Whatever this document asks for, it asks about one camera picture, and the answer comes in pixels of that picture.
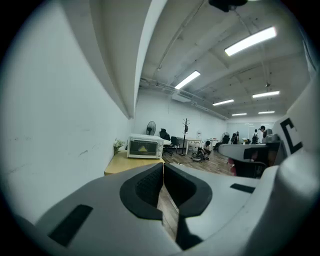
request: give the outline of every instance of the black sticker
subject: black sticker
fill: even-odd
[[[237,184],[237,183],[232,184],[230,186],[230,188],[235,189],[235,190],[240,190],[243,192],[247,192],[250,194],[252,194],[255,191],[255,187],[253,187],[253,186],[246,186],[246,185],[241,185],[241,184]]]
[[[303,147],[303,145],[302,145],[302,142],[299,142],[297,145],[293,145],[293,143],[292,143],[291,137],[290,137],[289,132],[287,130],[287,125],[289,125],[291,129],[293,127],[295,127],[294,124],[291,122],[291,119],[287,118],[286,120],[281,122],[280,125],[282,127],[283,132],[284,132],[285,138],[288,142],[291,154],[293,154],[294,152],[297,152],[299,149],[301,149]]]
[[[76,235],[82,224],[85,222],[92,207],[80,204],[66,216],[66,218],[49,235],[58,244],[67,247],[72,238]]]

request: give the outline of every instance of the ceiling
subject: ceiling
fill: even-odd
[[[275,38],[232,56],[225,53],[225,48],[271,26]],[[195,70],[201,75],[182,89],[197,104],[227,118],[262,111],[285,114],[309,82],[299,29],[270,0],[250,1],[229,12],[207,0],[168,0],[147,50],[140,87],[172,94],[172,88]],[[267,91],[280,95],[252,98]],[[230,99],[234,102],[212,106]]]

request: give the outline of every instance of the black rubber pad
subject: black rubber pad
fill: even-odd
[[[203,213],[212,199],[211,187],[202,179],[166,163],[164,164],[164,185],[179,208],[175,242],[182,250],[187,250],[201,243],[202,239],[190,233],[186,218]]]
[[[58,244],[67,247],[72,238],[76,235],[82,224],[85,222],[92,207],[78,205],[49,235]]]
[[[163,164],[158,163],[126,180],[120,188],[120,199],[135,216],[162,221],[163,214],[157,204],[163,184]]]
[[[246,186],[246,185],[241,185],[241,184],[237,184],[234,183],[230,186],[230,188],[235,189],[235,190],[240,190],[243,192],[247,192],[252,194],[255,191],[255,188],[253,186]]]

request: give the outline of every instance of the oven window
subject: oven window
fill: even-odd
[[[130,140],[130,155],[155,156],[157,154],[158,143],[138,139]]]

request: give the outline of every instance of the wooden floor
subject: wooden floor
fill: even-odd
[[[193,161],[190,157],[191,152],[185,156],[181,156],[175,151],[172,156],[170,156],[168,153],[164,153],[162,155],[162,159],[166,163],[182,164],[184,166],[206,171],[209,173],[232,175],[232,172],[230,172],[231,164],[227,164],[228,158],[226,156],[223,156],[222,154],[219,154],[217,151],[212,151],[209,155],[210,159],[202,162]]]
[[[162,159],[166,163],[182,164],[184,166],[209,173],[233,175],[232,172],[229,171],[231,165],[229,163],[227,164],[228,158],[216,151],[213,151],[209,155],[209,160],[202,162],[193,162],[190,157],[191,153],[185,156],[176,154],[176,152],[174,152],[172,156],[170,156],[168,153],[162,155]],[[160,191],[157,208],[163,213],[162,223],[165,230],[175,241],[177,236],[179,210],[168,193],[165,185],[163,185]]]

